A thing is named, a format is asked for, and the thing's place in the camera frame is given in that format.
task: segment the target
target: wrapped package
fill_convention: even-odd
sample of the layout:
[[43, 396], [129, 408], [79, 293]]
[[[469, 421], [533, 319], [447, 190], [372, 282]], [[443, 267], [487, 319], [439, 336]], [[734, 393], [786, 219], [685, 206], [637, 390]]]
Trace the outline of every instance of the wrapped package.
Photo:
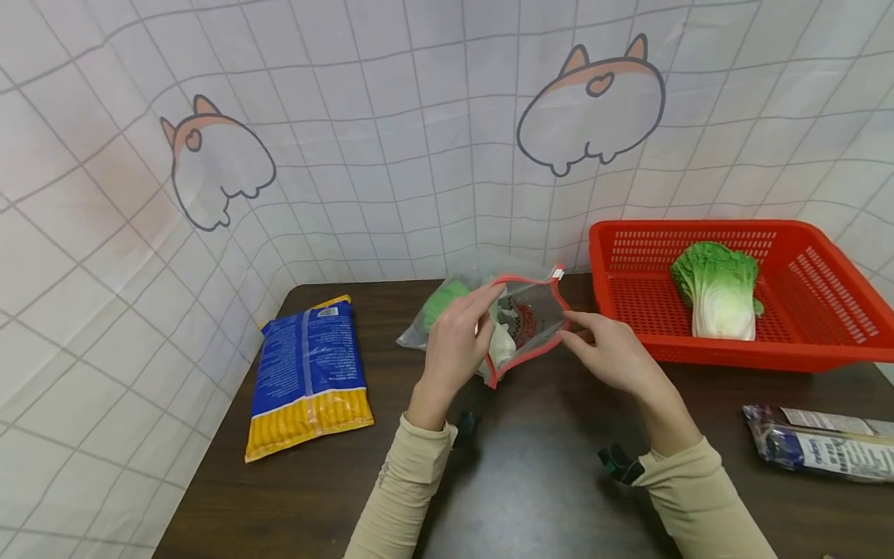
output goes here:
[[894, 482], [894, 423], [759, 405], [742, 411], [766, 462], [851, 481]]
[[496, 324], [490, 351], [478, 368], [487, 385], [496, 388], [506, 371], [551, 350], [559, 343], [556, 334], [568, 329], [562, 311], [569, 306], [559, 294], [564, 274], [559, 266], [479, 249], [432, 293], [397, 343], [424, 350], [429, 330], [453, 300], [482, 285], [503, 284], [502, 295], [490, 308]]
[[261, 332], [245, 462], [373, 424], [348, 295], [271, 320]]

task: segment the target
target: blue snack bag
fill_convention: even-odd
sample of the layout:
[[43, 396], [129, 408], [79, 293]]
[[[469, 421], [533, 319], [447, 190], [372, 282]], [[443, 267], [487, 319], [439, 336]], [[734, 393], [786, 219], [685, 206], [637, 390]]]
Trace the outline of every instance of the blue snack bag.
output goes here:
[[246, 463], [374, 423], [353, 314], [342, 295], [261, 330]]

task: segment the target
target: napa cabbage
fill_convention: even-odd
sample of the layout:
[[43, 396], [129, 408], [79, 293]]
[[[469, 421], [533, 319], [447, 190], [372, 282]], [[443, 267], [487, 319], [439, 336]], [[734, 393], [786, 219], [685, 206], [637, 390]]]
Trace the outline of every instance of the napa cabbage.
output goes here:
[[757, 260], [717, 242], [689, 246], [670, 266], [683, 302], [692, 308], [692, 335], [729, 340], [755, 339]]

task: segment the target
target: forearm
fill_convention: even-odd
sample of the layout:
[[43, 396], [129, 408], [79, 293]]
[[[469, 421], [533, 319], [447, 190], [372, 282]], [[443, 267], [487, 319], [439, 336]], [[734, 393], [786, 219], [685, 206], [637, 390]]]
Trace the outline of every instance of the forearm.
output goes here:
[[418, 388], [401, 416], [345, 559], [409, 559], [429, 502], [441, 483], [456, 428], [445, 423], [444, 403]]
[[652, 450], [662, 456], [672, 456], [697, 445], [702, 433], [677, 388], [659, 372], [655, 382], [637, 395], [637, 404]]
[[775, 557], [739, 498], [721, 457], [670, 385], [640, 398], [652, 451], [634, 485], [649, 491], [664, 528], [687, 559]]

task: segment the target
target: red plastic basket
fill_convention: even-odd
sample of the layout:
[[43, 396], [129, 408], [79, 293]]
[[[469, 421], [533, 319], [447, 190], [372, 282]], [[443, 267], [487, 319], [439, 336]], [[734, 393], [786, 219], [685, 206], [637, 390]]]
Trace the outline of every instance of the red plastic basket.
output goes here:
[[[689, 245], [720, 242], [757, 258], [765, 312], [753, 342], [692, 336], [671, 280]], [[657, 360], [820, 373], [894, 361], [894, 312], [817, 228], [799, 221], [602, 221], [590, 228], [600, 311], [626, 322]]]

